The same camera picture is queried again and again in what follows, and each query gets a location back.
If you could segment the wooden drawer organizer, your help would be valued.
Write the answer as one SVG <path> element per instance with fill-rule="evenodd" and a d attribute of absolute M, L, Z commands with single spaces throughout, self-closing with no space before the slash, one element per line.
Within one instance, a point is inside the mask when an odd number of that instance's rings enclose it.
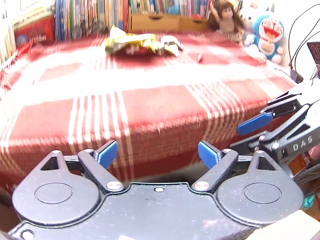
<path fill-rule="evenodd" d="M 208 27 L 207 20 L 169 14 L 131 14 L 129 31 L 136 32 L 201 32 Z"/>

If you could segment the blue Doraemon plush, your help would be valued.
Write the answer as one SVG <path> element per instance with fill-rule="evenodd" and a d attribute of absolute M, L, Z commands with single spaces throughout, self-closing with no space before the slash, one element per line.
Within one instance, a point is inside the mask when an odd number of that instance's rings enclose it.
<path fill-rule="evenodd" d="M 280 19 L 273 12 L 266 12 L 253 21 L 252 29 L 253 34 L 246 38 L 249 48 L 280 64 L 285 54 L 284 48 L 279 44 L 284 35 L 284 26 Z"/>

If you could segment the large yellow foil snack bag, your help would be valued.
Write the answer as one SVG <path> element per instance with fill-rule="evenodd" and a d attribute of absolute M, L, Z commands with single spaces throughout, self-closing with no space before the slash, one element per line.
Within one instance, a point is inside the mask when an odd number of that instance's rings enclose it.
<path fill-rule="evenodd" d="M 132 34 L 126 33 L 116 26 L 112 26 L 109 37 L 103 41 L 105 51 L 108 54 L 115 54 L 123 49 L 133 55 L 135 52 L 152 51 L 153 53 L 162 53 L 164 44 L 157 40 L 155 34 Z"/>

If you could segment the left row upright books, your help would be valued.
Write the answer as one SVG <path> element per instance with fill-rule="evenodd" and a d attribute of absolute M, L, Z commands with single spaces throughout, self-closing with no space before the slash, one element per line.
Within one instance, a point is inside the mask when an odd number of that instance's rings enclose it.
<path fill-rule="evenodd" d="M 129 0 L 55 0 L 55 40 L 128 31 Z"/>

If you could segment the blue yarn flower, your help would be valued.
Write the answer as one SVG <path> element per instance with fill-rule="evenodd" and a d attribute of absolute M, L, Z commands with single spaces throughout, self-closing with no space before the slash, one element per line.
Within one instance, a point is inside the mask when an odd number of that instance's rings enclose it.
<path fill-rule="evenodd" d="M 180 11 L 180 5 L 171 5 L 168 7 L 167 13 L 170 15 L 180 15 L 181 11 Z"/>

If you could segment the white blue snack packet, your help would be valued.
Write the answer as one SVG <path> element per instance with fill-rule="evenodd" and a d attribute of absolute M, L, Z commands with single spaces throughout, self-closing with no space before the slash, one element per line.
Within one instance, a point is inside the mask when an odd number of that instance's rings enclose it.
<path fill-rule="evenodd" d="M 184 45 L 172 35 L 162 36 L 161 43 L 163 45 L 163 49 L 175 57 L 179 57 L 180 51 L 184 50 Z"/>

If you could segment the brown haired doll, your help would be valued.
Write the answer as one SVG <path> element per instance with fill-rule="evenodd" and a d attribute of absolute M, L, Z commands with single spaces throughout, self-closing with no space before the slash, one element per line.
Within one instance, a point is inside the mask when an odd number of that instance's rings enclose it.
<path fill-rule="evenodd" d="M 210 3 L 209 26 L 224 35 L 229 40 L 244 46 L 242 36 L 245 23 L 240 15 L 234 11 L 234 6 L 229 1 Z"/>

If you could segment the far left upright books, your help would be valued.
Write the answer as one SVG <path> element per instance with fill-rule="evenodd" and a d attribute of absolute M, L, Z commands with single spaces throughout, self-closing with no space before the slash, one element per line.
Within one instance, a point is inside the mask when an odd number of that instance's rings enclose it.
<path fill-rule="evenodd" d="M 15 34 L 12 24 L 1 22 L 1 64 L 4 64 L 16 51 Z"/>

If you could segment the red box with print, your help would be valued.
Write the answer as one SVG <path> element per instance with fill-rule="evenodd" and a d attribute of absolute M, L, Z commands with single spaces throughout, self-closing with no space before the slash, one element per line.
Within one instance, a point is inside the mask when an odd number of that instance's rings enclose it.
<path fill-rule="evenodd" d="M 51 44 L 55 41 L 55 18 L 50 15 L 14 26 L 15 43 L 17 49 L 26 44 Z"/>

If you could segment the red white plaid tablecloth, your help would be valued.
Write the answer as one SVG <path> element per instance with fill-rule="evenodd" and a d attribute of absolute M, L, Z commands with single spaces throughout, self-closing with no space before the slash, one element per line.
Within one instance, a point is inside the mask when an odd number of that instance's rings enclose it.
<path fill-rule="evenodd" d="M 178 33 L 179 57 L 107 55 L 102 37 L 35 46 L 11 68 L 1 97 L 1 193 L 52 150 L 76 154 L 118 142 L 122 181 L 197 162 L 197 144 L 237 141 L 236 126 L 293 86 L 214 33 Z M 203 61 L 198 62 L 198 55 Z"/>

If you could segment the white pink bunny plush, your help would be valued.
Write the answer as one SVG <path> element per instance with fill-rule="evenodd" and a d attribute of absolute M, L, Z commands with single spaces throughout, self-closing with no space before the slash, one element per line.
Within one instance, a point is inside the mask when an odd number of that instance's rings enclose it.
<path fill-rule="evenodd" d="M 257 9 L 254 7 L 243 7 L 239 11 L 239 15 L 244 23 L 244 31 L 243 31 L 243 43 L 245 47 L 252 47 L 254 49 L 258 49 L 258 47 L 251 43 L 253 41 L 253 23 L 255 22 L 255 19 L 257 18 Z"/>

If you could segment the stack of flat books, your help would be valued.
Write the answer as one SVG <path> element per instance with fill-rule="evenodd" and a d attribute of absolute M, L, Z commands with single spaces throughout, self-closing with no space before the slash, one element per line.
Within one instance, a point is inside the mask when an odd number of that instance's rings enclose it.
<path fill-rule="evenodd" d="M 45 17 L 54 15 L 55 5 L 50 5 L 47 7 L 34 7 L 29 11 L 24 11 L 23 14 L 16 20 L 14 20 L 14 30 L 20 29 L 41 20 Z"/>

